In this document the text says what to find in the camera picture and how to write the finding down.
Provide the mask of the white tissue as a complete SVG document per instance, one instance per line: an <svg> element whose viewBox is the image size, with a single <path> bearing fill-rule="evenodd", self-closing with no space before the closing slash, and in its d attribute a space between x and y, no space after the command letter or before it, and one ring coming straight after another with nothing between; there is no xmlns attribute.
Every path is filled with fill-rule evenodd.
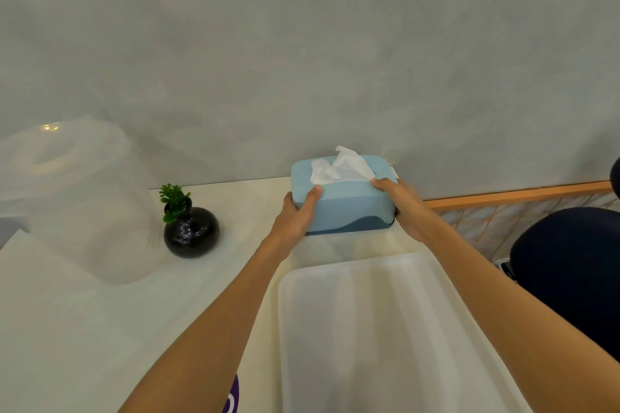
<svg viewBox="0 0 620 413"><path fill-rule="evenodd" d="M337 146L337 156L314 159L311 162L311 178L313 185L336 184L341 182L370 182L376 178L375 172L366 160L357 152Z"/></svg>

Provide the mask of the orange wooden rail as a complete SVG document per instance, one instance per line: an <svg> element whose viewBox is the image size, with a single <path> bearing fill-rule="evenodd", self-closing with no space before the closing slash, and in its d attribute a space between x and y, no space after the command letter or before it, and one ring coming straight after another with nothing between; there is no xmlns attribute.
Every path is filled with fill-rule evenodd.
<svg viewBox="0 0 620 413"><path fill-rule="evenodd" d="M595 181L468 196L434 198L425 200L425 203L435 212L449 212L465 208L497 207L522 202L544 201L554 198L607 194L612 191L613 188L609 181Z"/></svg>

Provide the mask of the purple sticker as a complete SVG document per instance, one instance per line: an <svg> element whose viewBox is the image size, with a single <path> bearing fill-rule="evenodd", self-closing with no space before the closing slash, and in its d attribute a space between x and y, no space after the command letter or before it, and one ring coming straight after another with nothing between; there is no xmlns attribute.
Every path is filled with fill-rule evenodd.
<svg viewBox="0 0 620 413"><path fill-rule="evenodd" d="M222 413L237 413L239 407L239 377L235 375L233 385L228 394Z"/></svg>

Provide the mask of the dark blue chair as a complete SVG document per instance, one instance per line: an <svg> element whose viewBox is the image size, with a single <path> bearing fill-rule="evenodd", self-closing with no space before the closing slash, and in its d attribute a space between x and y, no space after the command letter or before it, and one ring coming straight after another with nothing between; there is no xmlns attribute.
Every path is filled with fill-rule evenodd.
<svg viewBox="0 0 620 413"><path fill-rule="evenodd" d="M616 208L555 210L510 249L513 279L620 363L620 158Z"/></svg>

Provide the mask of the clear plastic container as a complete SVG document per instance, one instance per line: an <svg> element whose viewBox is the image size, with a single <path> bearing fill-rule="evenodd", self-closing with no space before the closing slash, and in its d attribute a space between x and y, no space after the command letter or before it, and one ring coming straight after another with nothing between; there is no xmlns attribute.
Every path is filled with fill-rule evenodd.
<svg viewBox="0 0 620 413"><path fill-rule="evenodd" d="M0 245L27 231L92 276L135 282L160 266L160 208L126 133L83 116L0 138Z"/></svg>

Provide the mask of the black round vase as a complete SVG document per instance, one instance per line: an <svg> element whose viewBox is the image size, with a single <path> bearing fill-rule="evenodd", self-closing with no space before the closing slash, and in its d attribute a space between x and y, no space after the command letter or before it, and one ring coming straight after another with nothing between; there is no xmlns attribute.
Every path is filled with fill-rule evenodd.
<svg viewBox="0 0 620 413"><path fill-rule="evenodd" d="M177 219L167 222L163 240L167 249L177 257L195 259L202 257L218 244L221 226L213 213L187 200L186 209Z"/></svg>

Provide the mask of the person's left hand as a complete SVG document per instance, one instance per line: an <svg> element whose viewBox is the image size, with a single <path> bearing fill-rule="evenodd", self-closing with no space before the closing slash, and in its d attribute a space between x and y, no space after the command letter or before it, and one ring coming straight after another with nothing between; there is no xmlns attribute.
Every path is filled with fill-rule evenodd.
<svg viewBox="0 0 620 413"><path fill-rule="evenodd" d="M312 220L298 220L299 208L289 191L283 198L283 206L275 218L268 236L262 244L277 261L282 262L306 235Z"/></svg>

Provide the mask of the person's left forearm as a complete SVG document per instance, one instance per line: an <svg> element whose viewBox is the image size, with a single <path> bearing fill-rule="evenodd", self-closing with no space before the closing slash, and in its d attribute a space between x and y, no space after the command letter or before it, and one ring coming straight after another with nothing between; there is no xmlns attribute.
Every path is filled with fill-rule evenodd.
<svg viewBox="0 0 620 413"><path fill-rule="evenodd" d="M221 413L268 286L304 234L272 231L157 359L118 413Z"/></svg>

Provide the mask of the person's right forearm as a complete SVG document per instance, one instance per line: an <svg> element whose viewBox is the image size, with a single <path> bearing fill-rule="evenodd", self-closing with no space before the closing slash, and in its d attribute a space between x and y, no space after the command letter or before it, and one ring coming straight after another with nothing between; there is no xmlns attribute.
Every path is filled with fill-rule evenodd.
<svg viewBox="0 0 620 413"><path fill-rule="evenodd" d="M620 363L437 214L417 227L534 413L620 413Z"/></svg>

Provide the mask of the white plastic tray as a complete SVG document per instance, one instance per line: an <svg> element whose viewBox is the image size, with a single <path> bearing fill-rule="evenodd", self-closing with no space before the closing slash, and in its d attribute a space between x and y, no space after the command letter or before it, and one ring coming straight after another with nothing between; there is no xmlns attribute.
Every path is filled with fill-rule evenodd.
<svg viewBox="0 0 620 413"><path fill-rule="evenodd" d="M428 253L293 270L278 305L283 413L532 413Z"/></svg>

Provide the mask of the person's right hand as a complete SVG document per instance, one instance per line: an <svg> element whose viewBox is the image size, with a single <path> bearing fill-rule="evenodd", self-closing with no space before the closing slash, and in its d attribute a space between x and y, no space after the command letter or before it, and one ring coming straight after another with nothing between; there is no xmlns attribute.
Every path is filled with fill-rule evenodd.
<svg viewBox="0 0 620 413"><path fill-rule="evenodd" d="M396 220L407 235L426 244L437 224L438 215L424 203L411 185L401 179L397 179L397 182L400 183L400 199L392 200L396 207Z"/></svg>

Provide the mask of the blue tissue box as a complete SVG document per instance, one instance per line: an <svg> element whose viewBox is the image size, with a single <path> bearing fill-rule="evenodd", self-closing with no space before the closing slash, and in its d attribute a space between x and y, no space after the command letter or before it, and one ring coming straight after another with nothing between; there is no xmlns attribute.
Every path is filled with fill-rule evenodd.
<svg viewBox="0 0 620 413"><path fill-rule="evenodd" d="M387 178L396 183L397 177L388 162L378 156L361 155L378 179ZM291 167L291 191L294 204L299 208L313 188L311 162L299 161ZM313 221L306 236L369 231L390 228L395 221L396 206L383 191L370 182L353 181L323 184Z"/></svg>

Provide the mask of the small green plant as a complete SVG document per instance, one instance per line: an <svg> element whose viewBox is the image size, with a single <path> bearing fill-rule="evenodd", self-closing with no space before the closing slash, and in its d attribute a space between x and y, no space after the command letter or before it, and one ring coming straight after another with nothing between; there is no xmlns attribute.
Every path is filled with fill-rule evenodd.
<svg viewBox="0 0 620 413"><path fill-rule="evenodd" d="M191 208L191 192L184 192L179 185L170 183L161 185L159 199L164 204L163 222L166 224L177 221L180 216Z"/></svg>

